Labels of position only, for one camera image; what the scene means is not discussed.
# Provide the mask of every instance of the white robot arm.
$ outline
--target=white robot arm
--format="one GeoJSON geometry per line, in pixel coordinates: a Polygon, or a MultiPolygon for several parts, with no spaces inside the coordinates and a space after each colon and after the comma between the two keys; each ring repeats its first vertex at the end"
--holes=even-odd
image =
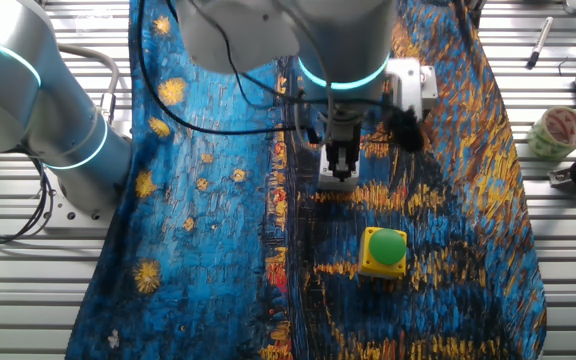
{"type": "Polygon", "coordinates": [[[177,0],[182,39],[190,58],[210,71],[233,73],[277,56],[297,55],[305,100],[328,98],[319,187],[354,190],[359,175],[361,122],[391,78],[393,103],[418,119],[437,99],[432,67],[390,59],[395,0],[177,0]]]}
{"type": "MultiPolygon", "coordinates": [[[[327,137],[319,185],[346,191],[357,182],[368,106],[343,100],[379,101],[386,78],[393,84],[393,103],[413,109],[418,118],[427,97],[436,98],[435,87],[422,102],[418,61],[389,58],[394,5],[395,0],[176,1],[186,50],[207,70],[233,72],[232,59],[242,72],[277,56],[298,55],[304,99],[333,99],[321,108],[327,137]],[[231,59],[218,27],[228,38],[231,59]]],[[[430,82],[434,77],[427,74],[430,82]]],[[[66,68],[43,9],[33,0],[0,0],[0,152],[19,146],[59,177],[77,207],[96,211],[116,204],[130,163],[129,141],[108,126],[66,68]]]]}
{"type": "Polygon", "coordinates": [[[131,149],[103,115],[64,64],[43,9],[0,0],[0,152],[39,158],[82,210],[114,208],[131,149]]]}

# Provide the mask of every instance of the blue fabric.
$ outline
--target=blue fabric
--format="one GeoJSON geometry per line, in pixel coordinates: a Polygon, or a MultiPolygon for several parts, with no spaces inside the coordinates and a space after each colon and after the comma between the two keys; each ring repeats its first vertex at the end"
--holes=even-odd
{"type": "MultiPolygon", "coordinates": [[[[361,181],[346,195],[316,190],[318,155],[291,134],[203,135],[163,116],[138,68],[138,31],[160,98],[187,121],[290,121],[193,65],[163,1],[146,0],[136,28],[137,3],[128,190],[67,359],[537,358],[546,308],[517,154],[462,0],[398,4],[393,50],[435,67],[439,102],[423,152],[365,131],[361,181]],[[367,226],[408,234],[402,280],[357,274],[367,226]]],[[[296,76],[285,59],[252,75],[280,89],[296,76]]]]}

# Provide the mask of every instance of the metal grate table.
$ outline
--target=metal grate table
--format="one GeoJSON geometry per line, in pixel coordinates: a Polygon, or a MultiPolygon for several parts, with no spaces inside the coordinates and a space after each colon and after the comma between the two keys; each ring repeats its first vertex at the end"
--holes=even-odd
{"type": "MultiPolygon", "coordinates": [[[[117,61],[113,126],[128,133],[131,122],[127,0],[52,0],[46,5],[59,42],[102,51],[117,61]],[[86,17],[95,15],[97,19],[86,17]]],[[[560,0],[489,0],[479,36],[502,90],[521,161],[530,218],[546,284],[548,337],[544,360],[576,360],[576,196],[550,188],[547,172],[568,167],[544,163],[528,149],[526,132],[551,106],[576,107],[576,16],[560,0]],[[555,22],[532,71],[524,68],[547,16],[555,22]]],[[[109,72],[93,61],[64,55],[96,102],[109,72]]],[[[0,155],[0,231],[14,232],[33,211],[38,176],[17,155],[0,155]]],[[[103,246],[103,228],[42,233],[0,247],[0,359],[62,359],[79,304],[103,246]]]]}

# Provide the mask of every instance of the black marker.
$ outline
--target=black marker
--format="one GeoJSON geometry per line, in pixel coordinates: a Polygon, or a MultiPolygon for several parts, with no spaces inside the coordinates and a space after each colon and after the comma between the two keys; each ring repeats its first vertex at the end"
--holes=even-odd
{"type": "Polygon", "coordinates": [[[549,16],[546,19],[544,26],[541,28],[541,35],[539,35],[539,40],[535,44],[535,47],[532,48],[532,55],[530,56],[530,60],[528,60],[528,64],[526,64],[528,69],[532,69],[537,64],[537,60],[539,60],[539,53],[546,43],[546,38],[548,37],[548,33],[550,32],[550,28],[552,27],[552,22],[554,20],[555,19],[552,16],[549,16]]]}

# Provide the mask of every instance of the roll of tape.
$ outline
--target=roll of tape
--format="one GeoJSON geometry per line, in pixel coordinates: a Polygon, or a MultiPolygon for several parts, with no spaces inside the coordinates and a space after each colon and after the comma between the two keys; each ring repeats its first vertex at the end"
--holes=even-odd
{"type": "Polygon", "coordinates": [[[528,145],[539,157],[563,160],[576,149],[576,111],[564,106],[548,109],[528,131],[528,145]]]}

